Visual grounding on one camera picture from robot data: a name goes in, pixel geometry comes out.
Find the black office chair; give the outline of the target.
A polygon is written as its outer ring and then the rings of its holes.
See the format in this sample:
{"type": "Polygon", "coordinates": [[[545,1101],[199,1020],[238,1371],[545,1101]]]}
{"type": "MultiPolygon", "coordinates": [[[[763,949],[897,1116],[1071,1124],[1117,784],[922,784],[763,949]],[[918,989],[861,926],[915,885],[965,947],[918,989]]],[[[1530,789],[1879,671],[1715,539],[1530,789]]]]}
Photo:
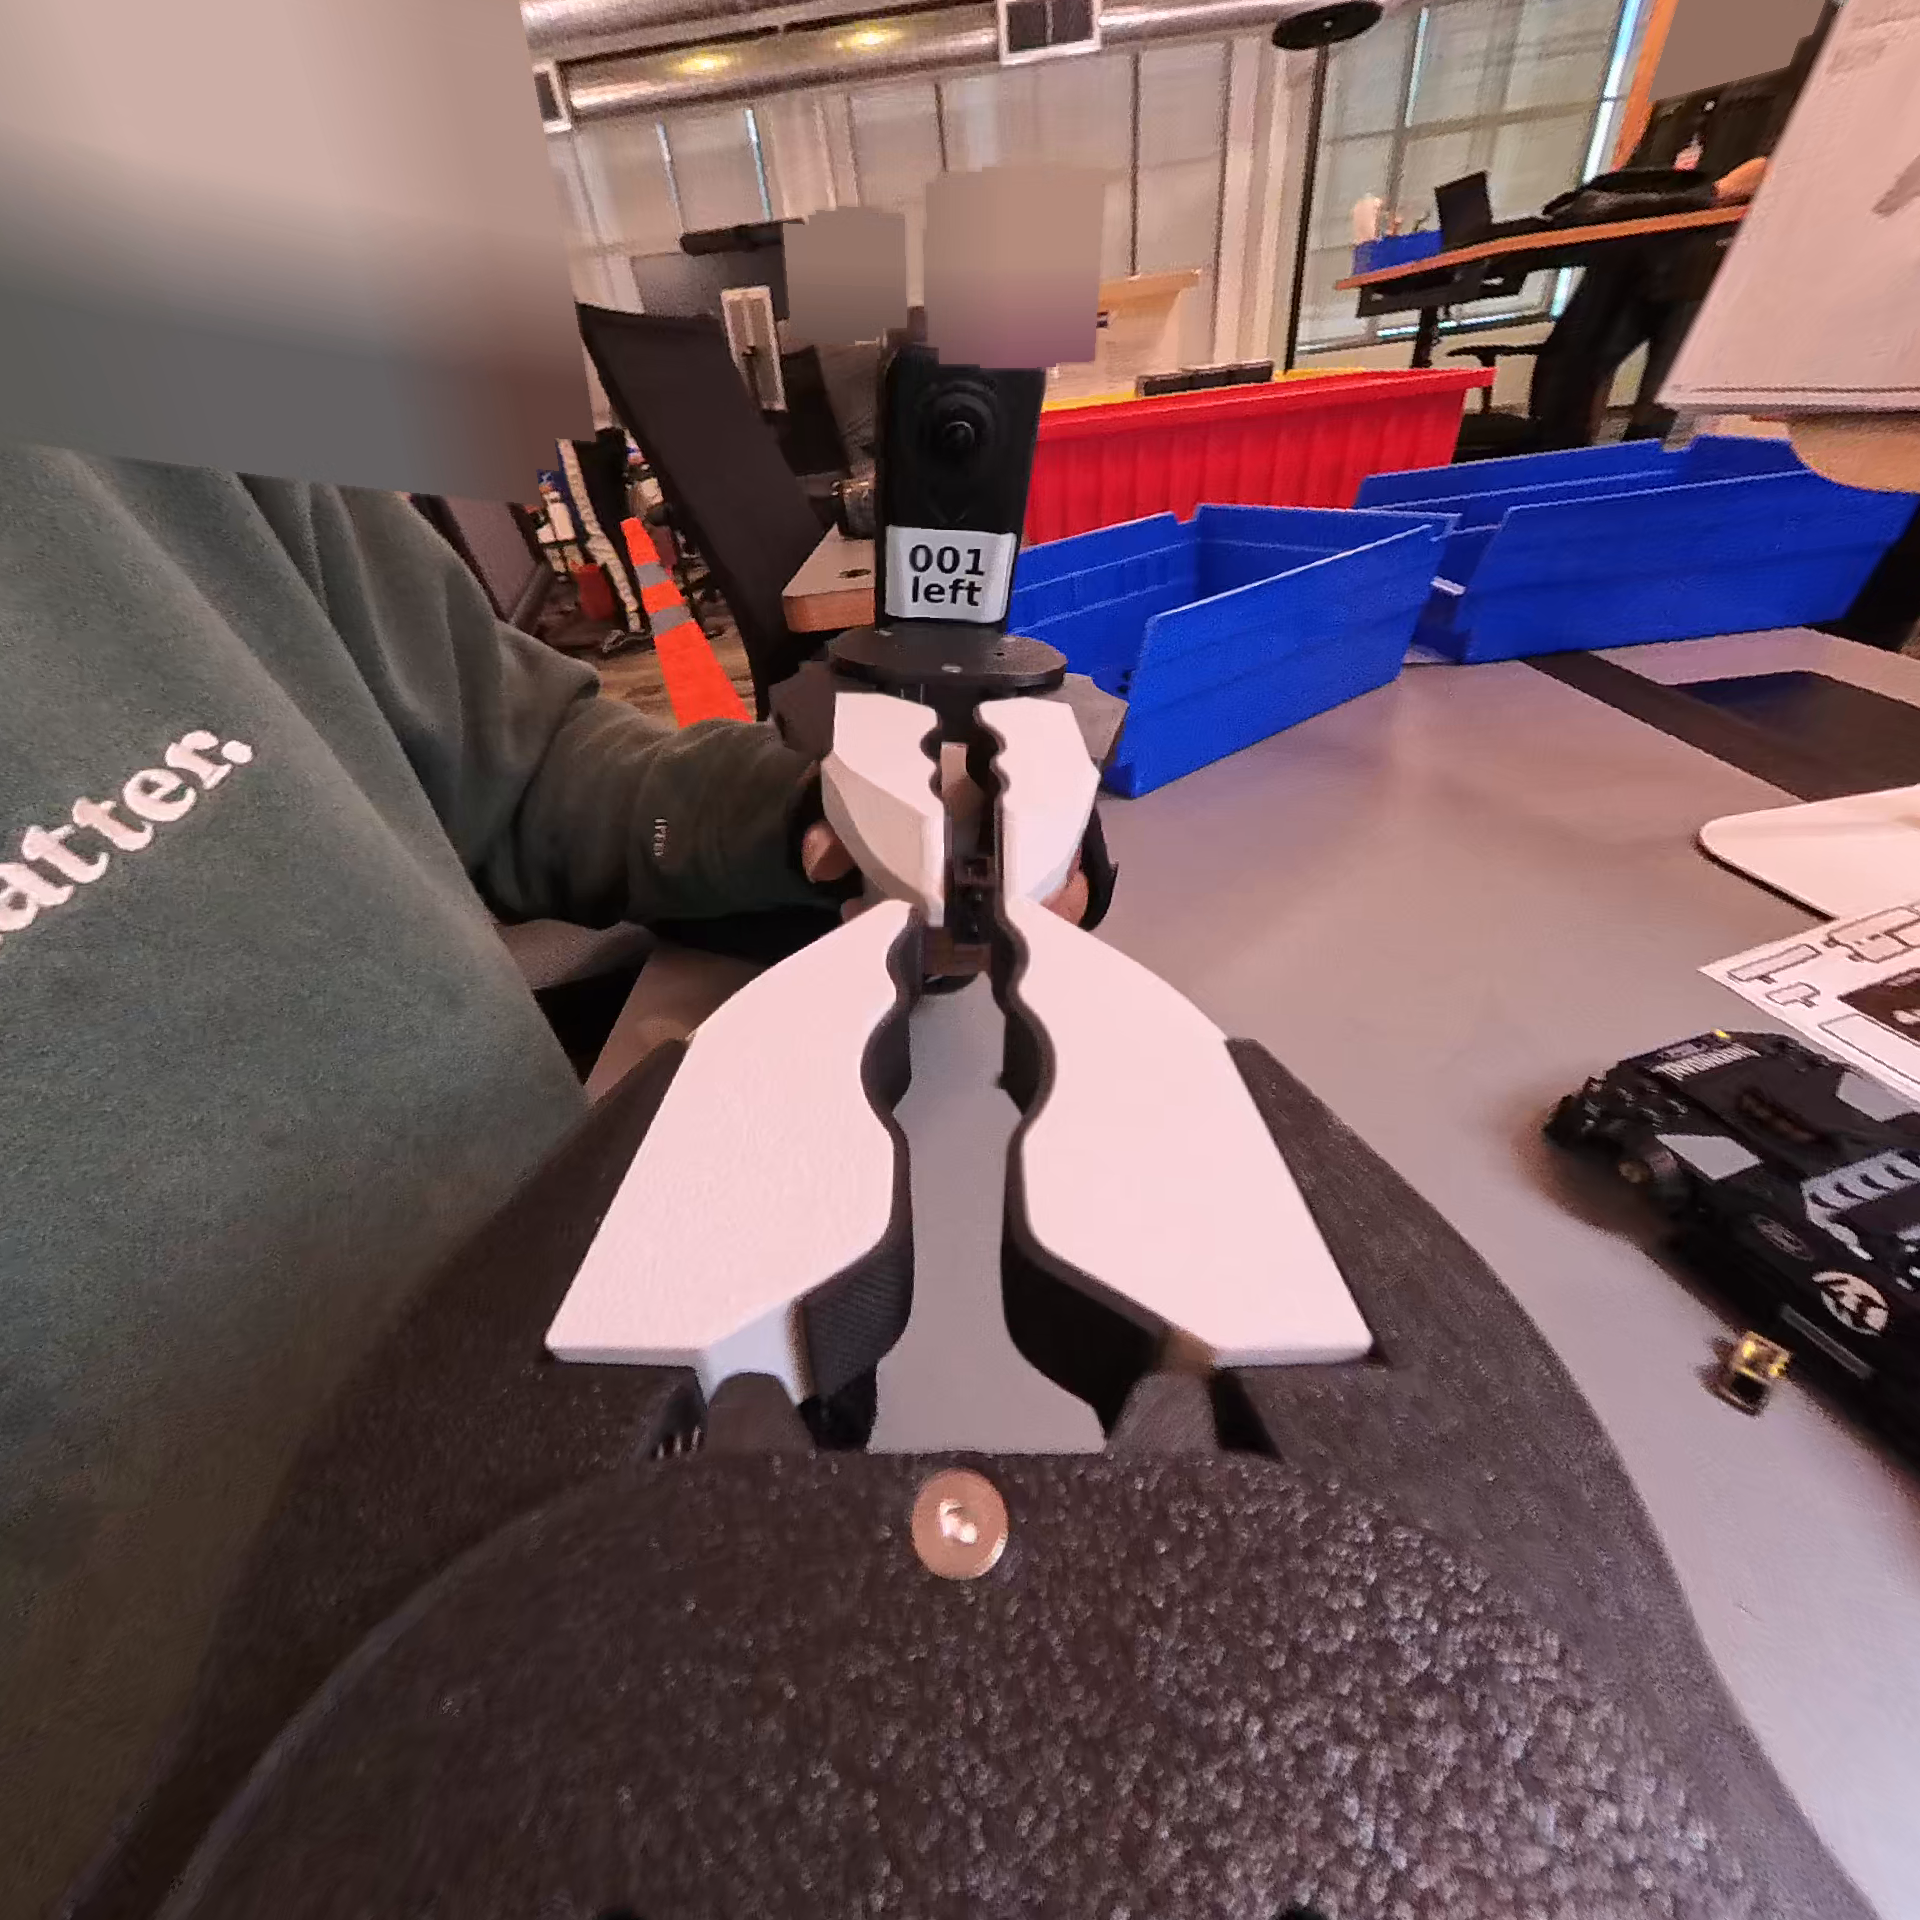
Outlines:
{"type": "MultiPolygon", "coordinates": [[[[1711,203],[1743,203],[1759,187],[1791,108],[1795,84],[1774,70],[1703,87],[1654,105],[1625,172],[1685,173],[1711,203]]],[[[1659,392],[1732,243],[1732,225],[1599,251],[1553,326],[1526,395],[1534,449],[1596,441],[1621,366],[1645,363],[1622,436],[1663,441],[1674,409],[1659,392]]]]}

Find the black lego car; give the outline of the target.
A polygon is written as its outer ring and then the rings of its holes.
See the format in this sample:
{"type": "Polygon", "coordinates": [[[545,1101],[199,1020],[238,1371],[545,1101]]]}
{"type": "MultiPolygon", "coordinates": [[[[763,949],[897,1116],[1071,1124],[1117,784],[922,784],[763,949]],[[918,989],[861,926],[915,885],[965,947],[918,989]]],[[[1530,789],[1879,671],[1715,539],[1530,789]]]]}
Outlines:
{"type": "Polygon", "coordinates": [[[1918,1116],[1782,1032],[1711,1029],[1558,1096],[1543,1136],[1606,1165],[1812,1382],[1918,1455],[1918,1116]]]}

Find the black framed display board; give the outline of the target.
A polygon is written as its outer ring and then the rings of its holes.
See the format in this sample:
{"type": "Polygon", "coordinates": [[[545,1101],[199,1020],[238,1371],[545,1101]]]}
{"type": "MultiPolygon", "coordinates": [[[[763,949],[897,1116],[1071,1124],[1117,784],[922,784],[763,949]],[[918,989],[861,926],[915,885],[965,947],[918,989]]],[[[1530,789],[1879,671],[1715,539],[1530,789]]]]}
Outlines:
{"type": "Polygon", "coordinates": [[[615,415],[703,553],[751,654],[793,640],[785,587],[822,539],[774,430],[714,318],[575,303],[582,347],[615,415]]]}

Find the sticker sheet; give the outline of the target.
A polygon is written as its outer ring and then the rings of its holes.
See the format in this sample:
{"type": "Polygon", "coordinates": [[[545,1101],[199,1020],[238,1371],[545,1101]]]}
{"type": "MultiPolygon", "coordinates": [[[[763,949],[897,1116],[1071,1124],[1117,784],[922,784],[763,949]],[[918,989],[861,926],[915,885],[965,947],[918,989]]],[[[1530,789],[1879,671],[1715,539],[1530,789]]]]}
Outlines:
{"type": "Polygon", "coordinates": [[[1823,920],[1701,969],[1805,1045],[1918,1096],[1918,902],[1823,920]]]}

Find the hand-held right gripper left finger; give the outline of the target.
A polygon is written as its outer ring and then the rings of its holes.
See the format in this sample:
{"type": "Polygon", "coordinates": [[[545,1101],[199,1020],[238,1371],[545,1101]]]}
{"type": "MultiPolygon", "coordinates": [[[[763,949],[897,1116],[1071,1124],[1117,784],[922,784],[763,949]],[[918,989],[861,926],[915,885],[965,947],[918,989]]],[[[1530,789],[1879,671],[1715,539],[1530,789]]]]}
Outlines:
{"type": "Polygon", "coordinates": [[[770,1375],[828,1400],[905,1328],[911,1228],[897,1103],[922,917],[867,907],[759,973],[679,1053],[545,1344],[770,1375]]]}

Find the white booklet stand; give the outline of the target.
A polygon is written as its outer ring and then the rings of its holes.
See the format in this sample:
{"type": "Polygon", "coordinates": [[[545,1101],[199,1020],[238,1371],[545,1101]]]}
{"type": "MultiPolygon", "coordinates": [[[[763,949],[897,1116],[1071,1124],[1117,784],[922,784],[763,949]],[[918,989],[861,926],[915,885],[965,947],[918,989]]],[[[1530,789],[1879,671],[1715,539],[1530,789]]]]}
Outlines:
{"type": "Polygon", "coordinates": [[[1698,849],[1823,920],[1918,902],[1918,784],[1732,813],[1698,849]]]}

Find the blue storage bin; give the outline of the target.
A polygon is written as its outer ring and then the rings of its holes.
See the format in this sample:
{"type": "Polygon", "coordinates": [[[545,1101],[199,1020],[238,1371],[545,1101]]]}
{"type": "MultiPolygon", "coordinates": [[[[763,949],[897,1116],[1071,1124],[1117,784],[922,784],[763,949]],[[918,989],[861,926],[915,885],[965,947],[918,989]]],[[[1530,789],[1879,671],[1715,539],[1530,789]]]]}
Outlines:
{"type": "Polygon", "coordinates": [[[1123,700],[1105,787],[1139,800],[1401,673],[1457,518],[1207,504],[1030,544],[1012,633],[1123,700]]]}
{"type": "Polygon", "coordinates": [[[1815,627],[1916,513],[1729,436],[1381,471],[1353,504],[1452,517],[1414,641],[1458,665],[1815,627]]]}

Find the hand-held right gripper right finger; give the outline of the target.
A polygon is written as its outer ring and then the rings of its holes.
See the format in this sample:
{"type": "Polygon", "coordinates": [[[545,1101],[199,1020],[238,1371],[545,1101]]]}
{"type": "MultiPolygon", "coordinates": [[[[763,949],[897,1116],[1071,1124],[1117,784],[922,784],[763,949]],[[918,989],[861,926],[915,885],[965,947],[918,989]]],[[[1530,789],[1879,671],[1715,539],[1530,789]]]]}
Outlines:
{"type": "Polygon", "coordinates": [[[1377,1347],[1229,1037],[1057,917],[999,933],[999,1295],[1017,1352],[1114,1433],[1155,1373],[1377,1347]]]}

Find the orange striped object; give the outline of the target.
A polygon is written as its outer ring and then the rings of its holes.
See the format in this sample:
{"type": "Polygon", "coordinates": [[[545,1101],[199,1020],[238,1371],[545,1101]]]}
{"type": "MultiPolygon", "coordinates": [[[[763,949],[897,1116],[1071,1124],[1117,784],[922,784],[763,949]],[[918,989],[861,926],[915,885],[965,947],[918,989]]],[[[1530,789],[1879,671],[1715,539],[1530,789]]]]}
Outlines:
{"type": "Polygon", "coordinates": [[[645,521],[626,517],[620,532],[638,593],[638,613],[677,726],[749,721],[747,704],[693,614],[674,574],[661,561],[645,521]]]}

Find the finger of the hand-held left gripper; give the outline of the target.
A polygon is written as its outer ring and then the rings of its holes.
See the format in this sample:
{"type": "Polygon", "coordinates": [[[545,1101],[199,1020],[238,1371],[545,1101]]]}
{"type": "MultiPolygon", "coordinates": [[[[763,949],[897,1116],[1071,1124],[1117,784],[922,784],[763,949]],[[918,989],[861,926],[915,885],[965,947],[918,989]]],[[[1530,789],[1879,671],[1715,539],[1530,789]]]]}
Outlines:
{"type": "Polygon", "coordinates": [[[868,900],[946,917],[948,811],[941,792],[941,721],[926,704],[889,693],[838,693],[822,758],[822,806],[852,857],[868,900]]]}
{"type": "Polygon", "coordinates": [[[982,780],[991,811],[991,920],[1019,907],[1076,899],[1093,905],[1087,829],[1097,804],[1097,764],[1075,710],[1052,697],[1009,697],[978,707],[982,780]]]}

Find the lego instruction booklet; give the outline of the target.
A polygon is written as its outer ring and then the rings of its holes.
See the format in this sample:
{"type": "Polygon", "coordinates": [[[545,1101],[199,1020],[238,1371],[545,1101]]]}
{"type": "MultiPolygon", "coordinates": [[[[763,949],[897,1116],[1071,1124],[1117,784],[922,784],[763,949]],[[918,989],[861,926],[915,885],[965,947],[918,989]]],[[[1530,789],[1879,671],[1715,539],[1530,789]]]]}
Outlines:
{"type": "Polygon", "coordinates": [[[1662,405],[1683,415],[1916,415],[1916,3],[1839,6],[1662,405]]]}

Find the red storage bin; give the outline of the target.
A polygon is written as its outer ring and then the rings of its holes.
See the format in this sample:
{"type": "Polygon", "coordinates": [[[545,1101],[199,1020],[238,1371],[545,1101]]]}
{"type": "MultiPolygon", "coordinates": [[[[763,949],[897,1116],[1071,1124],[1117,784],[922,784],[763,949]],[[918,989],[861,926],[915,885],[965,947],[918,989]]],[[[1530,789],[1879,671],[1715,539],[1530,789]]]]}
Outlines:
{"type": "Polygon", "coordinates": [[[1202,504],[1349,509],[1374,473],[1450,464],[1492,371],[1308,372],[1218,391],[1047,407],[1023,541],[1202,504]]]}

